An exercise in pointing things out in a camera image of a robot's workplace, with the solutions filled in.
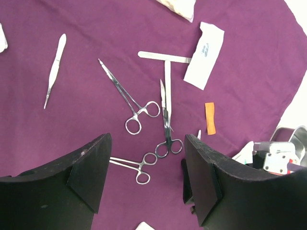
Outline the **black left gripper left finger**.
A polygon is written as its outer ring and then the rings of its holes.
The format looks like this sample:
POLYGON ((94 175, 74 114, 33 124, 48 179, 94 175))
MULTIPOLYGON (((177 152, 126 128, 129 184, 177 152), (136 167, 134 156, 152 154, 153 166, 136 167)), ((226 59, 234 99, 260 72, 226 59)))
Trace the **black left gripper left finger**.
POLYGON ((18 176, 0 179, 3 230, 89 230, 98 213, 112 149, 102 134, 18 176))

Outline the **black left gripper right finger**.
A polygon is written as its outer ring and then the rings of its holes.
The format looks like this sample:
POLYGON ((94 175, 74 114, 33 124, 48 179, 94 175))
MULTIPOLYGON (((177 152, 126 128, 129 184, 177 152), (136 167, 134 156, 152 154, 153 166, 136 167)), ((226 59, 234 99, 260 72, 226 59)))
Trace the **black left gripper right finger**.
POLYGON ((184 203, 203 229, 306 229, 306 169, 283 176, 254 169, 194 135, 185 136, 184 147, 184 203))

